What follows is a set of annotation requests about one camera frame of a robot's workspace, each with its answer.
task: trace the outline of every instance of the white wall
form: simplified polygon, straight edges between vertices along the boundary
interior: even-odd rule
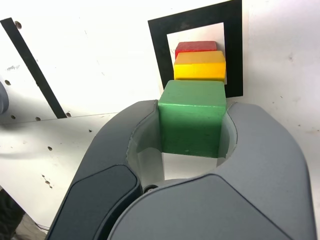
[[[97,130],[103,123],[88,122],[85,119],[89,118],[83,116],[118,112],[136,101],[160,97],[160,75],[147,20],[216,2],[58,0],[43,4],[36,0],[17,0],[13,5],[1,1],[0,19],[12,17],[21,22],[20,32],[62,108],[70,111],[72,117],[80,117],[77,126],[87,131],[88,125]],[[307,159],[320,227],[320,32],[317,31],[320,2],[245,0],[243,4],[244,96],[229,98],[228,102],[263,107],[294,136]],[[200,29],[191,37],[205,40],[206,35],[208,40],[214,40],[210,27]],[[186,38],[190,35],[183,32],[168,35],[169,40],[176,42]],[[76,135],[76,138],[85,138],[81,154],[77,154],[75,146],[78,145],[72,137],[66,138],[65,144],[74,154],[48,151],[48,144],[64,138],[68,130],[50,138],[44,122],[30,122],[41,117],[51,120],[45,123],[50,128],[63,126],[62,121],[73,121],[73,118],[55,119],[1,27],[0,51],[0,81],[8,79],[12,83],[5,85],[10,109],[5,116],[0,116],[1,123],[9,124],[0,129],[0,171],[4,173],[7,171],[4,167],[10,165],[10,176],[14,179],[9,180],[8,175],[0,172],[0,185],[37,223],[49,226],[92,136],[87,132]],[[18,65],[19,68],[7,70]],[[42,142],[37,140],[41,135],[46,136]],[[38,156],[37,160],[23,154],[24,137],[32,139],[34,145],[29,149]],[[69,169],[65,181],[59,180],[60,168],[50,167],[55,158],[59,158],[61,169]],[[25,173],[24,165],[37,166],[37,170]],[[28,178],[32,174],[37,180],[31,186]],[[44,183],[41,174],[50,177],[56,189],[60,189],[58,193]],[[24,198],[27,193],[38,199],[33,202]]]

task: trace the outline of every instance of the white surface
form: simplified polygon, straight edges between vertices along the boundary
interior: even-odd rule
[[[160,76],[147,20],[216,2],[198,0],[182,4],[179,0],[58,0],[51,5],[47,2],[43,5],[42,1],[17,0],[12,5],[10,1],[1,1],[0,19],[13,17],[21,22],[21,34],[31,52],[38,59],[64,111],[70,111],[74,117],[117,112],[138,100],[158,98],[161,92]],[[239,101],[263,107],[299,143],[309,166],[318,228],[320,32],[316,27],[320,22],[319,12],[318,0],[244,0],[244,96],[228,100],[229,103]],[[187,33],[172,35],[175,35],[173,41],[188,40]],[[8,39],[2,36],[3,30],[0,30],[0,48],[2,44],[8,46],[8,43],[4,43]],[[205,36],[208,40],[214,40],[210,31],[192,35],[192,39],[200,41]],[[8,78],[12,83],[28,87],[28,91],[23,92],[21,89],[15,90],[16,84],[5,85],[6,89],[12,87],[12,92],[8,90],[12,103],[21,104],[11,104],[9,112],[23,116],[23,122],[34,121],[35,117],[52,119],[49,106],[34,86],[25,67],[19,67],[6,75],[7,68],[23,65],[17,53],[14,53],[14,48],[5,47],[1,50],[1,56],[5,58],[0,61],[0,75],[3,77],[0,81]],[[119,67],[121,61],[125,66],[130,66],[128,70]],[[39,105],[37,107],[29,103],[34,98],[34,102]],[[0,117],[0,121],[12,123],[8,116]],[[102,122],[96,123],[95,116],[75,119],[88,119],[88,124],[96,129],[103,125]],[[86,138],[87,133],[84,132],[73,136],[72,124],[67,125],[63,131],[48,132],[49,129],[57,129],[56,124],[64,125],[69,120],[74,119],[12,124],[9,130],[0,130],[0,185],[24,206],[37,223],[44,226],[52,222],[93,136]],[[55,141],[58,133],[71,135],[63,150],[63,154],[66,152],[69,157],[62,157],[62,152],[56,153],[55,149],[59,147],[52,147],[52,151],[46,148],[47,141]],[[33,143],[28,148],[25,148],[26,144],[23,145],[26,138],[31,140],[29,144]],[[72,139],[85,143],[78,150]],[[57,158],[60,159],[58,167],[54,167],[51,161]],[[172,174],[175,162],[179,160],[172,160],[169,167]],[[189,169],[185,169],[184,173],[192,174]],[[44,183],[41,174],[50,178],[54,184],[52,189]],[[58,195],[53,194],[55,189],[59,189],[57,186],[60,186]],[[30,191],[34,193],[33,197],[28,196]]]
[[[0,123],[31,122],[35,121],[36,117],[42,120],[56,119],[2,26],[0,26],[0,55],[0,82],[9,97],[9,109],[0,116]]]
[[[163,160],[165,180],[193,178],[217,166],[217,159],[210,157],[164,153]]]
[[[1,186],[36,223],[50,227],[87,148],[114,115],[0,126]]]

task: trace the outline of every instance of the stacked blocks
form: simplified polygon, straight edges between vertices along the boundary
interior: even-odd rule
[[[215,41],[183,41],[175,49],[175,58],[179,53],[216,51]]]
[[[158,102],[162,151],[217,158],[226,106],[221,81],[169,81]]]
[[[175,80],[224,82],[226,60],[222,51],[180,52],[174,63]]]

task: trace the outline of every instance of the green wooden cube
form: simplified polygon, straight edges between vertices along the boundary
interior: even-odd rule
[[[221,81],[169,81],[158,102],[162,151],[217,158],[226,107]]]

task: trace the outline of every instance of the hole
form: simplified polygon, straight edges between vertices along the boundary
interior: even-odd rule
[[[148,185],[144,188],[144,191],[143,193],[147,193],[147,192],[150,192],[152,191],[153,189],[156,189],[158,186],[157,185],[154,185],[154,184],[151,184],[151,185]]]
[[[21,29],[21,28],[22,28],[22,25],[21,25],[20,22],[14,21],[14,24],[15,24],[15,26],[16,26],[17,29]]]

